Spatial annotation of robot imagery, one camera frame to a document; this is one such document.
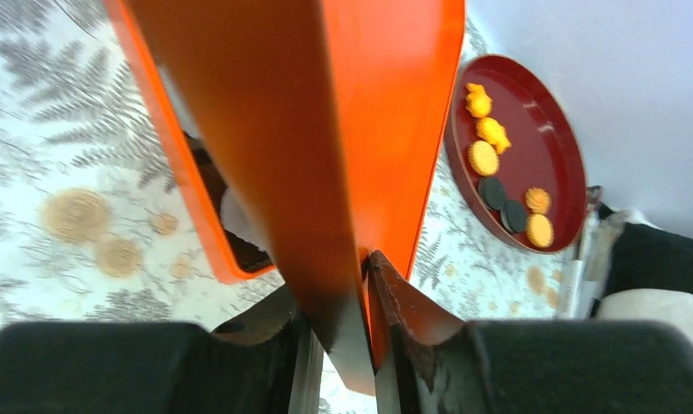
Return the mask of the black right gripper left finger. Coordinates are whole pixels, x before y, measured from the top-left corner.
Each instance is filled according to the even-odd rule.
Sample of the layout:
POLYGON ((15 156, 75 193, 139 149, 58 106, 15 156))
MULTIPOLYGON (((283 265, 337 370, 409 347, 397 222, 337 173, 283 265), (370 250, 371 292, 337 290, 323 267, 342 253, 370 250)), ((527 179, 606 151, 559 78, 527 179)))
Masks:
POLYGON ((0 413, 315 413, 323 357, 284 286, 211 331, 15 323, 0 330, 0 413))

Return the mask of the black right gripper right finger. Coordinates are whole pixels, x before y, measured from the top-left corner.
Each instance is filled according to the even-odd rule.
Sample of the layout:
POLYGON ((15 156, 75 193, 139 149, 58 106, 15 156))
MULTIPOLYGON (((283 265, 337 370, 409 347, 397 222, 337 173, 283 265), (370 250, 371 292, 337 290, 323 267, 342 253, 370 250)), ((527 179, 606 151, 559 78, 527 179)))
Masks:
POLYGON ((366 261, 381 413, 693 413, 693 345, 642 321, 464 321, 366 261))

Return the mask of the orange cookie tin box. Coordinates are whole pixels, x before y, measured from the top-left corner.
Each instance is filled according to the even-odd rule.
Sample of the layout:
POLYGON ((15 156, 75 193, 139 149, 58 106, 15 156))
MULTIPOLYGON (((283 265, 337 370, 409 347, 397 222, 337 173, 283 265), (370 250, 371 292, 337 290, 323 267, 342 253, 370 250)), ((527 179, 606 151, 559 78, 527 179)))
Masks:
POLYGON ((156 65, 128 3, 104 1, 103 5, 121 42, 157 140, 173 171, 214 276, 220 282, 231 285, 273 271, 275 266, 269 259, 260 260, 250 267, 245 267, 237 259, 230 245, 234 237, 226 234, 220 220, 218 203, 222 197, 212 196, 206 189, 201 169, 185 136, 186 127, 192 127, 194 122, 188 116, 184 116, 183 123, 180 122, 179 115, 186 113, 186 106, 175 90, 173 81, 156 65))

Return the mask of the dark red round plate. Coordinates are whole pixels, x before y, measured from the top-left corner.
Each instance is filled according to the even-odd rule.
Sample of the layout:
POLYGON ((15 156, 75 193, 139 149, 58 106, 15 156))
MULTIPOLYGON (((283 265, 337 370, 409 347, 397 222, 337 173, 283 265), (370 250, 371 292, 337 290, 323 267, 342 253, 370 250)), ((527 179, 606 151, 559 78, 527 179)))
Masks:
POLYGON ((497 54, 470 61, 457 75, 444 144, 463 199, 496 239, 538 254, 554 254, 576 239, 587 206, 583 157, 564 112, 528 69, 497 54), (468 84, 485 88, 493 101, 490 115, 506 128, 512 144, 501 155, 497 172, 508 199, 523 204, 526 191, 533 187, 550 196, 546 216, 553 227, 553 240, 546 248, 533 246, 524 233, 511 233, 503 225, 500 213, 490 209, 479 195, 482 178, 469 163, 469 147, 479 137, 476 120, 465 107, 468 84))

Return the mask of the orange tin lid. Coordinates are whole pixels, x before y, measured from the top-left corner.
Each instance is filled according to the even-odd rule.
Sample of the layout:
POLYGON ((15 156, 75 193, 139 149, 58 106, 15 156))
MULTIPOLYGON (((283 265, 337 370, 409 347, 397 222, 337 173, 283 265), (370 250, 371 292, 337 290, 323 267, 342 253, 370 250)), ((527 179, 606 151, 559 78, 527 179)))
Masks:
POLYGON ((128 1, 344 384, 375 374, 371 252, 408 275, 462 1, 128 1))

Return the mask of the metal serving tongs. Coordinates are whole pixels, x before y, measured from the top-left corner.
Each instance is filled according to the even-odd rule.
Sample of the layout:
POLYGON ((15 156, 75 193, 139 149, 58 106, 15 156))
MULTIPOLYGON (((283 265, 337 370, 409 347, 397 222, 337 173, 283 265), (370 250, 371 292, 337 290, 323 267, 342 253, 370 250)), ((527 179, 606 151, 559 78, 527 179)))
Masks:
POLYGON ((570 258, 566 261, 558 289, 556 319, 577 317, 581 284, 586 256, 589 251, 592 233, 597 222, 597 211, 602 204, 603 187, 592 185, 586 188, 586 206, 582 215, 580 229, 571 244, 570 258))

